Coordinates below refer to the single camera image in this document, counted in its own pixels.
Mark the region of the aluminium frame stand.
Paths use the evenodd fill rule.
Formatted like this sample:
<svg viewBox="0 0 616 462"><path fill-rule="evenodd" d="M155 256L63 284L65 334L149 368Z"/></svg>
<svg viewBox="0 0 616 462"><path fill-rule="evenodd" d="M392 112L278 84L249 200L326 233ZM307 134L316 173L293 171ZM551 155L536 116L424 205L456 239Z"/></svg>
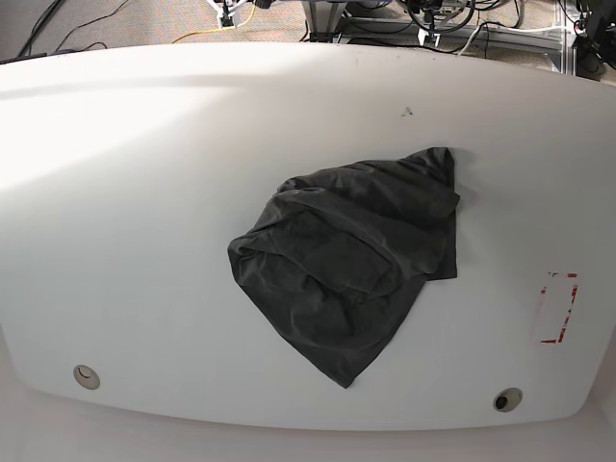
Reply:
<svg viewBox="0 0 616 462"><path fill-rule="evenodd" d="M525 28L524 3L513 1L514 23L494 12L502 1L303 1L311 42L360 42L487 58L492 49L544 55L552 69L577 74L576 27L567 3L554 7L554 23Z"/></svg>

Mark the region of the right table grommet hole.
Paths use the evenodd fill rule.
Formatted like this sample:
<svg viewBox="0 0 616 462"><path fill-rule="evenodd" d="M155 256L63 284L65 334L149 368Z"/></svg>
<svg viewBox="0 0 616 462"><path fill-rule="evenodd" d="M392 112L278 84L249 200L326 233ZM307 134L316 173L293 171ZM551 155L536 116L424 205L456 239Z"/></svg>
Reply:
<svg viewBox="0 0 616 462"><path fill-rule="evenodd" d="M497 412L508 413L513 411L522 400L523 392L519 388L508 388L495 396L493 407Z"/></svg>

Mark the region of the red tape rectangle marking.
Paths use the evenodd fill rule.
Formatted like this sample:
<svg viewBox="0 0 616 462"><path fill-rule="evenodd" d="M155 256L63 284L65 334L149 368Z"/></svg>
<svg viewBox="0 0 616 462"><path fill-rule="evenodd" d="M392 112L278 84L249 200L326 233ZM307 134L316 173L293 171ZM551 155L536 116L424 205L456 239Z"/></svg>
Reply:
<svg viewBox="0 0 616 462"><path fill-rule="evenodd" d="M550 272L540 293L540 303L534 338L543 345L558 345L565 333L575 307L578 274Z"/></svg>

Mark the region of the dark grey t-shirt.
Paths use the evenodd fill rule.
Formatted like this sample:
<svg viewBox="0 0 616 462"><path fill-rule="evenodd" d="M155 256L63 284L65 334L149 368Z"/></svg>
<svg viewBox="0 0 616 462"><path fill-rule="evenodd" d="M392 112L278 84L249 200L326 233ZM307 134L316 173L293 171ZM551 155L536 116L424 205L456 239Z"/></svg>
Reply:
<svg viewBox="0 0 616 462"><path fill-rule="evenodd" d="M456 276L459 201L445 147L293 177L230 242L232 274L291 347L347 388L425 283Z"/></svg>

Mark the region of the table grommet hole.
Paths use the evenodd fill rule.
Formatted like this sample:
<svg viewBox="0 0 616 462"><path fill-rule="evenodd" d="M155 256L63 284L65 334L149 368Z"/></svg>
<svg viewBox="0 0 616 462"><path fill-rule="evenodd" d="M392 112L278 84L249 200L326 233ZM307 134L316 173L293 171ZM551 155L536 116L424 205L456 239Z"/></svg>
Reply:
<svg viewBox="0 0 616 462"><path fill-rule="evenodd" d="M75 366L73 377L81 387L90 391L97 390L101 384L98 374L86 365Z"/></svg>
<svg viewBox="0 0 616 462"><path fill-rule="evenodd" d="M508 413L513 411L522 400L523 392L519 388L508 388L495 396L493 407L497 412Z"/></svg>

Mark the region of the left table grommet hole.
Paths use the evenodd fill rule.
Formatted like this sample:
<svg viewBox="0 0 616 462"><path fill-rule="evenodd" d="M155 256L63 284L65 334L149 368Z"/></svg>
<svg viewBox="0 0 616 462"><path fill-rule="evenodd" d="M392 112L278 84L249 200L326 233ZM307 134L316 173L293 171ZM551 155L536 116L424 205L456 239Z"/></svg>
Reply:
<svg viewBox="0 0 616 462"><path fill-rule="evenodd" d="M81 387L90 391L97 390L101 384L98 374L86 365L75 366L73 377Z"/></svg>

